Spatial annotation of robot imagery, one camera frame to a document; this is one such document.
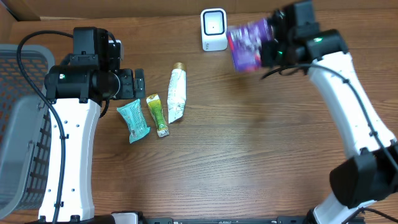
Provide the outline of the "teal snack packet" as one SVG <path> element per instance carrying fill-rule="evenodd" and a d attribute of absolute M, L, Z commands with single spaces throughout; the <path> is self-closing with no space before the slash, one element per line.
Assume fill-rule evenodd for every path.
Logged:
<path fill-rule="evenodd" d="M 129 143 L 132 144 L 150 133 L 150 127 L 142 113 L 141 101 L 136 99 L 122 107 L 116 108 L 125 120 L 129 130 Z"/>

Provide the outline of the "white tube gold cap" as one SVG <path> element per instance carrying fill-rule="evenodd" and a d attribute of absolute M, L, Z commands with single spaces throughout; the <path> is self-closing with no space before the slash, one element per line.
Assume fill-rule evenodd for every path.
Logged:
<path fill-rule="evenodd" d="M 174 64 L 171 72 L 168 97 L 167 97 L 167 109 L 168 109 L 168 122 L 173 123 L 174 121 L 182 118 L 186 100 L 187 100 L 187 73 L 186 66 L 182 62 Z"/>

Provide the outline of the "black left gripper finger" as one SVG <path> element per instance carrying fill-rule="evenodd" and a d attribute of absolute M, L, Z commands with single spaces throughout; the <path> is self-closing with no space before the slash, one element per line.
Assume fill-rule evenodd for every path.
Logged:
<path fill-rule="evenodd" d="M 134 86 L 134 95 L 135 98 L 145 98 L 146 97 L 146 88 L 145 85 L 137 84 Z"/>
<path fill-rule="evenodd" d="M 137 84 L 145 84 L 143 69 L 141 68 L 135 69 L 134 74 L 135 74 L 135 82 Z"/>

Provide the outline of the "green juice pouch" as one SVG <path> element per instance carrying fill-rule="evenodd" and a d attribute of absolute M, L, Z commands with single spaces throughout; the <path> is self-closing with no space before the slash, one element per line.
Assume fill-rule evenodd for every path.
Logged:
<path fill-rule="evenodd" d="M 162 138 L 168 136 L 169 128 L 164 118 L 162 103 L 158 94 L 148 96 L 146 102 L 151 116 L 154 119 L 158 137 Z"/>

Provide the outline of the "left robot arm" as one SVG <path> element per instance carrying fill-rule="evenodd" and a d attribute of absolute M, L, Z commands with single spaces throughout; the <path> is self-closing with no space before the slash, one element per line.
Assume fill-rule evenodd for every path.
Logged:
<path fill-rule="evenodd" d="M 49 171 L 39 223 L 144 222 L 141 212 L 97 215 L 91 189 L 96 125 L 110 100 L 145 95 L 144 72 L 120 67 L 122 43 L 106 29 L 76 27 L 73 52 L 45 76 L 39 93 L 50 111 Z"/>

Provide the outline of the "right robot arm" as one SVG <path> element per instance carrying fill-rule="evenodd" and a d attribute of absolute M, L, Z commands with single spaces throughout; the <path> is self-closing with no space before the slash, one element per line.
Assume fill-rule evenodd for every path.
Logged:
<path fill-rule="evenodd" d="M 343 141 L 346 160 L 329 175 L 331 194 L 295 223 L 360 223 L 359 214 L 397 192 L 397 138 L 362 87 L 346 42 L 321 30 L 311 1 L 273 13 L 273 39 L 262 45 L 270 75 L 302 70 L 318 88 Z"/>

